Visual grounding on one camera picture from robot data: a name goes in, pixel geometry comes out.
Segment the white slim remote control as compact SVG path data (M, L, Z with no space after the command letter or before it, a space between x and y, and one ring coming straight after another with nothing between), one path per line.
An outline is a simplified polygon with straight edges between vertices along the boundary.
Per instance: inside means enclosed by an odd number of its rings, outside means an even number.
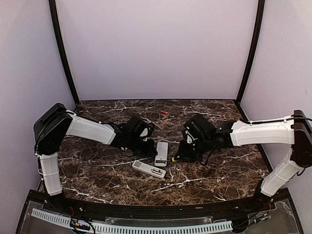
M132 168L140 172L149 174L151 176L163 179L166 175L166 171L149 164L143 163L141 161L135 160L132 164Z

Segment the grey remote control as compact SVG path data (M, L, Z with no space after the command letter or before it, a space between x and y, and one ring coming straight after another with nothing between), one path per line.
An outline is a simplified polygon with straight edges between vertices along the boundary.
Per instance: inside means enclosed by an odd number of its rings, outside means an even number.
M157 155L154 164L158 167L165 167L168 158L168 142L158 142L156 145Z

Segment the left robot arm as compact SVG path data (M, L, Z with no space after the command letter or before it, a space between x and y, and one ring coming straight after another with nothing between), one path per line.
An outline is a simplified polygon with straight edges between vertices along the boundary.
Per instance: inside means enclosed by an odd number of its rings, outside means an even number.
M34 124L34 153L39 159L41 177L49 203L57 212L69 208L63 198L59 177L58 152L66 136L100 142L122 151L130 150L134 156L156 156L155 142L151 139L153 123L146 123L139 116L132 116L126 123L102 123L77 115L57 103Z

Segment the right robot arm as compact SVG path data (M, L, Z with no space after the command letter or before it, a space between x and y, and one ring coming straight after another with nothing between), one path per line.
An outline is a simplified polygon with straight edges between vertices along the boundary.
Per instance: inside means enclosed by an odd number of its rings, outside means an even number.
M301 110L293 115L262 121L222 121L215 127L202 114L192 116L182 131L183 139L173 161L201 162L205 153L250 144L288 144L285 158L266 176L249 200L249 208L260 211L268 199L297 173L312 165L311 119Z

